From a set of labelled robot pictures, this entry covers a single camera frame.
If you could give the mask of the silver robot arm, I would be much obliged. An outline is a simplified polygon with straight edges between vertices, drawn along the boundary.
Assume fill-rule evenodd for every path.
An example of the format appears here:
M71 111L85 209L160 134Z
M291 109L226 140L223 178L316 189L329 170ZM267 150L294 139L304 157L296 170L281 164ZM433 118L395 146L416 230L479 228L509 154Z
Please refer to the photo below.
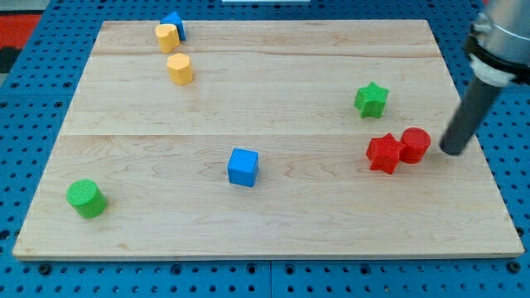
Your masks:
M529 1L490 0L465 42L473 77L441 137L440 149L458 156L502 90L529 83Z

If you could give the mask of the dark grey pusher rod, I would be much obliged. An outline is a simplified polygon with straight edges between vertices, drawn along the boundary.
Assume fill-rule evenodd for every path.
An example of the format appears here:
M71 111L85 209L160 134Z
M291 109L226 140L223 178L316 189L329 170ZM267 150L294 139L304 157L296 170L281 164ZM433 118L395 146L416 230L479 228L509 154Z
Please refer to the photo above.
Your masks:
M439 142L445 154L458 156L464 151L502 89L472 78Z

